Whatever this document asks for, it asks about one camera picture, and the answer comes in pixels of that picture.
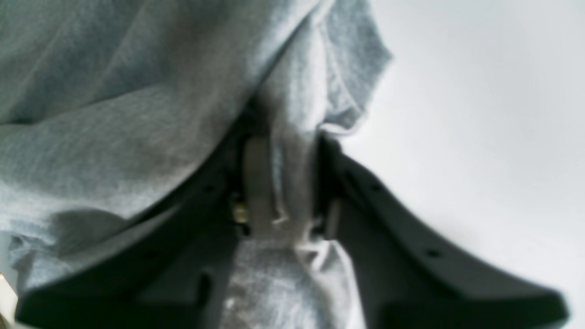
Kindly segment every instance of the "cloth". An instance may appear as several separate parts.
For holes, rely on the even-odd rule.
[[[237,251],[222,328],[364,327],[351,261],[313,241],[316,133],[349,133],[390,54],[364,0],[0,0],[0,230],[19,294],[138,241],[251,99],[279,220]]]

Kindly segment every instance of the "gray t-shirt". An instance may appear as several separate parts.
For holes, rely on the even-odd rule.
[[[342,248],[303,236],[308,168],[317,131],[350,132],[389,59],[365,0],[0,0],[0,231],[13,235],[18,293],[155,229],[164,214],[133,220],[195,172],[255,98],[269,111],[288,247],[241,247],[230,286],[258,300],[324,297],[280,310],[233,297],[223,326],[358,327]],[[302,263],[308,250],[333,265]],[[290,266],[274,279],[289,288],[263,279],[258,290],[263,266]]]

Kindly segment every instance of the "white background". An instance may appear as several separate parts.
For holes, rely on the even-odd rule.
[[[371,4],[394,61],[345,152],[585,328],[585,1]]]

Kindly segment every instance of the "gray fabric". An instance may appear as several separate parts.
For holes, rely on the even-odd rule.
[[[0,5],[0,230],[19,294],[164,222],[133,225],[255,97],[280,218],[240,246],[222,327],[363,326],[350,260],[307,229],[316,132],[350,132],[390,58],[364,0]]]

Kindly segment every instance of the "black plastic part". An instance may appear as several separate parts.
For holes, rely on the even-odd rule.
[[[242,193],[241,150],[258,127],[245,112],[208,161],[144,220],[152,234],[85,272],[19,299],[18,321],[42,329],[217,328],[240,239],[230,205]],[[559,328],[561,295],[469,255],[416,219],[368,170],[323,136],[317,207],[350,255],[364,317],[378,328]],[[339,216],[328,216],[332,202]]]

